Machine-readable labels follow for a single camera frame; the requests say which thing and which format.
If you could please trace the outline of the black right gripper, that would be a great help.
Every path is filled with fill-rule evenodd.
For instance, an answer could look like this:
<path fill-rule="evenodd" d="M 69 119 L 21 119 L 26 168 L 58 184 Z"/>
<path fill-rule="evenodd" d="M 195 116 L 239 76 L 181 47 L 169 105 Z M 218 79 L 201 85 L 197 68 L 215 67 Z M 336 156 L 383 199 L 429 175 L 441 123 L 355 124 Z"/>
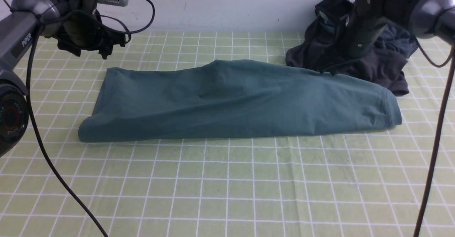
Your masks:
<path fill-rule="evenodd" d="M 408 28 L 416 0 L 355 0 L 341 29 L 341 55 L 361 58 L 371 50 L 388 22 Z"/>

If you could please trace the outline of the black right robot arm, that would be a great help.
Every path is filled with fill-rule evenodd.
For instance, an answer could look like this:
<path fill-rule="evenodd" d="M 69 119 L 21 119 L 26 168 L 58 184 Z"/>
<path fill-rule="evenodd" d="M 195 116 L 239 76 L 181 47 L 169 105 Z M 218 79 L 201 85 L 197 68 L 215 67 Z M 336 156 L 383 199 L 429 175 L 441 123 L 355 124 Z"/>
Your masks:
<path fill-rule="evenodd" d="M 415 37 L 454 44 L 454 0 L 355 0 L 337 32 L 337 51 L 348 59 L 363 57 L 389 22 Z"/>

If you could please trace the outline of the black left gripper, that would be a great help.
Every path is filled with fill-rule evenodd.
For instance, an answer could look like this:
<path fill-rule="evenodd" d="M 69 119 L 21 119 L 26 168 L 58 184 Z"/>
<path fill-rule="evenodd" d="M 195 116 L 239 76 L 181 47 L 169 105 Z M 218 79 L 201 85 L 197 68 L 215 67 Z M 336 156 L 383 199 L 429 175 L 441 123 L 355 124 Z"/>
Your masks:
<path fill-rule="evenodd" d="M 115 45 L 125 47 L 132 38 L 102 27 L 96 0 L 25 0 L 25 12 L 44 26 L 42 36 L 55 38 L 58 49 L 76 57 L 98 52 L 106 60 Z"/>

